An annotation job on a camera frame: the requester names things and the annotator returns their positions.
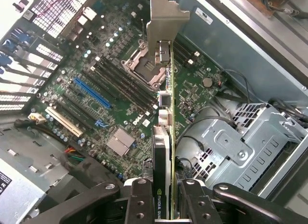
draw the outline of cpu socket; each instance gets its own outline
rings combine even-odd
[[[139,48],[128,60],[122,60],[123,68],[151,91],[158,91],[166,79],[166,68],[155,66],[155,57],[148,53],[148,43],[139,40]]]

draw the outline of white pci slot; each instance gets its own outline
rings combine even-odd
[[[51,115],[54,119],[56,119],[59,123],[61,123],[64,127],[66,127],[72,134],[77,137],[80,137],[83,134],[83,131],[76,127],[72,122],[68,121],[64,116],[60,115],[56,110],[52,107],[47,107],[45,109],[49,115]]]

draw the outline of motherboard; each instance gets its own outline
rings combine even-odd
[[[134,0],[97,4],[96,22],[72,44],[71,55],[31,108],[64,143],[78,144],[120,179],[138,177],[143,161],[152,157],[160,103],[171,105],[158,91],[175,90],[171,120],[176,137],[215,96],[222,80],[219,68],[182,36],[173,42],[171,69],[156,67],[147,52],[146,21],[139,16],[144,6]],[[166,82],[168,74],[173,82]]]

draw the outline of blue connector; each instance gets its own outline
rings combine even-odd
[[[79,78],[75,78],[74,83],[77,84],[82,89],[84,89],[87,93],[90,94],[90,96],[96,99],[104,107],[111,108],[111,104],[107,100],[105,100],[101,95],[99,95],[96,91],[91,89],[85,82],[83,82]]]
[[[96,127],[101,127],[101,128],[106,128],[106,127],[108,127],[109,125],[108,124],[104,124],[103,122],[102,122],[102,120],[98,120],[98,121],[96,121],[95,122],[95,126]]]

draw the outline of green circuit board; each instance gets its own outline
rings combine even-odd
[[[104,21],[91,29],[96,40],[93,42],[86,40],[88,48],[79,48],[73,51],[67,61],[44,86],[41,98],[37,99],[32,107],[46,116],[45,109],[50,105],[53,106],[57,112],[77,125],[84,134],[77,138],[55,121],[46,123],[50,130],[57,130],[70,141],[84,140],[82,148],[115,174],[121,174],[124,178],[138,177],[142,173],[142,162],[152,157],[151,127],[158,123],[158,106],[155,106],[158,105],[157,93],[147,90],[138,81],[127,75],[128,81],[132,81],[136,87],[142,89],[145,97],[156,100],[153,105],[141,109],[140,104],[131,100],[132,97],[127,97],[123,91],[119,91],[119,87],[123,86],[121,85],[123,79],[118,78],[117,82],[111,78],[106,79],[104,78],[105,73],[97,69],[93,70],[91,67],[97,62],[95,58],[100,57],[101,62],[106,63],[108,60],[110,64],[108,70],[125,74],[121,60],[129,59],[139,47],[140,40],[144,41],[146,37],[143,36],[142,30],[128,23],[131,19],[130,14],[136,6],[133,2],[130,2],[130,6],[125,11],[119,10],[125,0],[103,0],[103,2],[105,6]],[[114,37],[114,33],[119,31],[119,27],[123,28],[123,31],[118,32],[118,36]],[[190,49],[197,51],[193,46],[190,46]],[[91,54],[85,57],[87,50],[91,50]],[[176,60],[174,70],[175,134],[178,136],[192,122],[190,117],[194,111],[204,107],[215,96],[219,89],[218,81],[220,79],[219,69],[202,54],[194,59],[191,66],[184,66]],[[75,78],[83,80],[91,89],[106,99],[112,108],[105,108],[93,96],[79,88],[74,83]],[[211,87],[204,87],[203,80],[205,78],[212,79],[213,85]],[[95,124],[98,120],[106,127],[98,127]],[[107,146],[108,140],[119,128],[135,140],[133,146],[124,156],[119,156]]]

